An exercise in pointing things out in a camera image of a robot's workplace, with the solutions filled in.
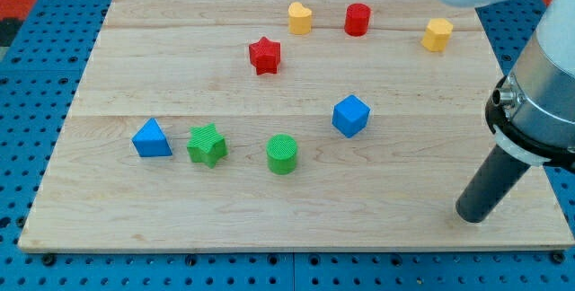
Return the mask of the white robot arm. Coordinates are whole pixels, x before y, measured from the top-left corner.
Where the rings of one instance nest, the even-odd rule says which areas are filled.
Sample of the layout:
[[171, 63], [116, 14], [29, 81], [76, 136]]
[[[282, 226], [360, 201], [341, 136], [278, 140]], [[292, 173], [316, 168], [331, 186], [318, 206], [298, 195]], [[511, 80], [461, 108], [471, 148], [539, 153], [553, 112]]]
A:
[[[508, 0], [440, 1], [483, 7]], [[573, 170], [574, 0], [552, 0], [488, 110], [497, 144], [508, 153]]]

